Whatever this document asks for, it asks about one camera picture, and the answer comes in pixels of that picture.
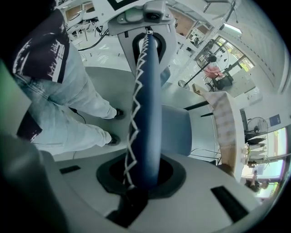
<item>black slot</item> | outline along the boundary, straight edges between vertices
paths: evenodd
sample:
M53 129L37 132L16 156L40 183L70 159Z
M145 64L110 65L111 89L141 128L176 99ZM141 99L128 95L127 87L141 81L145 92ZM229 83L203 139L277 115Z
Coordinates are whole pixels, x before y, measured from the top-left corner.
M70 173L70 172L77 171L79 169L81 169L79 166L73 165L73 166L70 166L70 167L61 168L60 172L61 172L61 174L67 174L67 173Z
M248 214L247 210L225 187L215 187L211 191L234 223Z

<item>blue padded pole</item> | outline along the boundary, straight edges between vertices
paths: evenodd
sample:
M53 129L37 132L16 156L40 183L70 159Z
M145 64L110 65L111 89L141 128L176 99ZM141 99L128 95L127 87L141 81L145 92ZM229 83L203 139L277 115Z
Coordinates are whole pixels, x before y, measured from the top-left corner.
M157 185L161 157L161 80L155 39L146 34L136 64L125 183L149 190Z

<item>gray floor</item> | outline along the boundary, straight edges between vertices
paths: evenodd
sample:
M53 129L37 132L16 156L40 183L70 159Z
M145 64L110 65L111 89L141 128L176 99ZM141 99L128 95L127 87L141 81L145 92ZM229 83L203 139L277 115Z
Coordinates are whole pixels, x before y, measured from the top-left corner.
M79 152L68 152L56 155L55 160L65 160L74 158L84 158L95 155L100 155L116 150L126 148L126 136L129 128L129 112L131 109L131 99L134 90L134 77L128 71L121 71L101 67L86 68L96 91L113 107L123 109L126 113L126 118L123 120L104 120L94 116L90 116L83 112L80 114L86 119L86 122L92 125L97 125L102 129L112 132L121 138L121 143L118 146L110 147L92 147L90 149ZM166 83L162 88L162 103L170 106L184 108L199 102L204 101L203 97L187 91L175 84ZM200 117L203 114L209 113L208 106L191 110L191 128L192 128L192 149L203 148L207 150L217 150L215 144L215 129L213 129L212 118ZM80 122L83 119L74 115ZM196 155L213 157L214 153L198 149Z

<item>white zigzag stitching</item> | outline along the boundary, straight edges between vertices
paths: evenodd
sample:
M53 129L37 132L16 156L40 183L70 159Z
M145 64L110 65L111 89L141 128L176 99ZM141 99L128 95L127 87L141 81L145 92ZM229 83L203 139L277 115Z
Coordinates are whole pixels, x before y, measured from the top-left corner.
M146 62L143 58L146 56L146 51L148 49L147 46L149 44L148 42L149 42L149 38L148 38L148 35L146 35L144 43L143 43L143 47L141 49L141 52L140 52L140 55L138 57L137 64L136 64L135 84L137 85L137 89L136 89L135 93L133 94L133 98L132 98L132 101L136 104L136 108L133 111L131 111L131 113L130 113L130 123L135 131L131 135L131 138L130 138L130 134L127 135L127 147L128 147L128 151L129 151L129 154L131 156L131 159L132 159L132 163L129 166L127 165L128 154L126 154L125 170L123 172L123 175L126 175L127 181L130 184L128 189L132 189L135 187L135 185L132 183L132 179L131 179L130 173L129 173L129 171L137 164L137 160L136 160L135 155L132 151L131 145L132 145L133 141L136 139L137 134L139 133L137 125L134 121L134 118L140 109L140 103L136 100L136 95L139 92L139 90L142 88L142 83L138 79L143 74L143 70L141 69L141 66Z

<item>ceiling light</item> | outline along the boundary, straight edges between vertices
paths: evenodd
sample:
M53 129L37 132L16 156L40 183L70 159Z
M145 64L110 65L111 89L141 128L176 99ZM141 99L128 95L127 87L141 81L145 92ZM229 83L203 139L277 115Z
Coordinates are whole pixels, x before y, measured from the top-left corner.
M236 28L236 27L234 27L234 26L231 26L231 25L229 25L229 24L224 24L225 25L225 27L228 27L228 28L230 28L230 29L232 29L232 30L235 30L235 31L237 31L238 33L241 33L241 30L239 30L238 28Z

